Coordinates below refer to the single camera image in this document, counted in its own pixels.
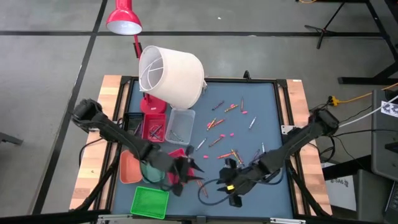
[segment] lamp base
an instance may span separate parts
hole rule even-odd
[[[146,95],[140,102],[140,109],[145,114],[165,113],[167,103],[154,96]]]

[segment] clear plastic container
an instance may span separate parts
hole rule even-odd
[[[195,111],[173,108],[167,124],[166,141],[183,146],[189,145],[194,120]]]

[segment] green basket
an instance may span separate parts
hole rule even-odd
[[[147,187],[137,187],[130,213],[164,219],[169,193]]]

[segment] blue table surface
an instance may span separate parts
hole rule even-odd
[[[241,104],[244,98],[244,110],[242,114],[240,106],[227,113],[224,112],[231,104]],[[129,112],[140,112],[139,102],[142,93],[139,92],[138,82],[134,83]],[[211,109],[221,100],[225,103],[217,110]],[[195,148],[204,139],[208,138],[204,145],[193,154],[195,162],[205,172],[195,171],[195,175],[205,180],[217,179],[218,171],[224,166],[223,159],[217,156],[229,153],[231,148],[237,149],[243,161],[250,162],[257,149],[261,149],[261,142],[264,143],[267,151],[277,149],[282,145],[280,138],[280,126],[277,107],[275,102],[274,87],[270,83],[208,83],[207,91],[192,108],[196,112],[190,144]],[[171,108],[166,111],[167,118]],[[254,117],[257,117],[252,129],[249,125]],[[206,131],[206,125],[213,119],[225,119],[219,126]],[[217,139],[220,134],[226,137],[213,147],[208,145]],[[172,152],[183,146],[164,142],[160,144],[162,150]],[[137,186],[152,187],[158,186],[146,184],[143,181],[136,184],[122,184],[119,177],[116,183],[116,191],[113,202],[113,214],[130,213],[134,192]],[[226,196],[216,189],[222,185],[215,183],[206,186],[209,198],[202,195],[206,202],[216,202]],[[292,218],[292,205],[290,202],[289,185],[287,176],[278,185],[257,184],[254,188],[242,196],[243,206],[236,208],[229,206],[228,200],[215,206],[206,206],[197,199],[198,185],[195,181],[185,184],[180,197],[170,193],[166,215],[173,216],[197,216],[206,217],[256,217],[256,218]]]

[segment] gray floor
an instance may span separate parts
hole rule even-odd
[[[398,41],[398,26],[384,1],[372,1],[381,21]],[[91,31],[99,0],[3,0],[0,30]],[[100,30],[114,7],[109,0]],[[263,31],[306,32],[304,24],[324,25],[337,3],[299,4],[293,0],[136,0],[134,10],[145,31]],[[347,4],[330,26],[335,31],[375,32],[362,4]],[[0,216],[29,213],[54,137],[65,111],[89,37],[0,36],[0,131],[25,140],[21,147],[0,144]],[[303,37],[140,37],[143,47],[158,45],[191,52],[210,77],[241,77],[249,70],[256,78],[302,79],[308,106],[327,96],[344,100],[379,86],[337,84],[339,76],[371,77],[393,62],[381,39],[325,39]],[[137,75],[132,37],[98,37],[80,90],[82,98],[96,98],[105,74]],[[331,108],[345,119],[370,105],[365,99]],[[370,127],[364,119],[341,130]],[[359,157],[370,152],[370,134],[343,136],[347,150]],[[78,150],[86,134],[69,126],[43,212],[67,211],[78,172]],[[327,139],[319,148],[330,146]],[[349,156],[338,144],[334,160]]]

